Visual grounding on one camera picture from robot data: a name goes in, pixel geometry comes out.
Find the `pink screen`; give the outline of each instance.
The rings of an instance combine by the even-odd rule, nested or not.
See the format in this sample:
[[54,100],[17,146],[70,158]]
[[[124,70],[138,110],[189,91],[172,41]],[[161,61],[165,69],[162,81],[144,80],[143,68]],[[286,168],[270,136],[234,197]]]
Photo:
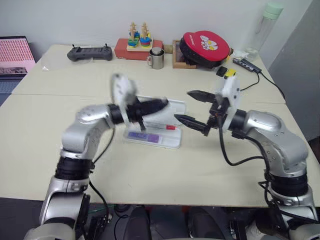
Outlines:
[[26,38],[0,39],[0,74],[29,72],[35,64]]

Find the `red case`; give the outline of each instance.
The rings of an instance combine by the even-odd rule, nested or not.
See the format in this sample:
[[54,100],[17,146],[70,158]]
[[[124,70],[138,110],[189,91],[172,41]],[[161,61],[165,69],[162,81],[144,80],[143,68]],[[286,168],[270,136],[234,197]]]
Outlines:
[[[128,38],[119,38],[114,48],[115,56],[118,59],[143,60],[145,61],[149,56],[148,51],[127,51]],[[163,49],[163,42],[160,40],[153,40],[152,47],[159,47]]]
[[186,32],[180,49],[187,59],[207,68],[221,65],[230,52],[228,43],[211,31]]

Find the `stainless steel mug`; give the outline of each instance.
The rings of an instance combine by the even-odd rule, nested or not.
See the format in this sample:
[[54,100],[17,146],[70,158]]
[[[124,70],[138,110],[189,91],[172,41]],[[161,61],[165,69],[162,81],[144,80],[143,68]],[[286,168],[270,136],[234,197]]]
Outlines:
[[146,62],[153,69],[162,69],[165,65],[165,51],[160,47],[153,47],[149,51],[149,56],[146,58]]

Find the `black remote controller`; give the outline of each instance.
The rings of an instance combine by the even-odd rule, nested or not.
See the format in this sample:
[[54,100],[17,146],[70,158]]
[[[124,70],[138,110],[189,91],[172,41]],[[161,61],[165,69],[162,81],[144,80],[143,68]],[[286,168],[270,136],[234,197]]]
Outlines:
[[110,61],[112,59],[112,49],[105,44],[104,47],[86,47],[81,48],[73,45],[73,48],[67,53],[68,59],[75,62],[79,59],[105,59]]

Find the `clear plastic bottle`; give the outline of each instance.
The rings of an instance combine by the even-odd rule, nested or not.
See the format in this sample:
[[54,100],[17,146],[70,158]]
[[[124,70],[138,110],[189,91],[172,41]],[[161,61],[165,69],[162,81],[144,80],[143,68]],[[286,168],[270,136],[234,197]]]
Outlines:
[[245,58],[248,61],[252,62],[257,58],[259,50],[266,41],[283,9],[281,4],[274,2],[269,2],[266,5],[263,16],[254,31],[250,44],[245,49],[245,52],[248,53]]

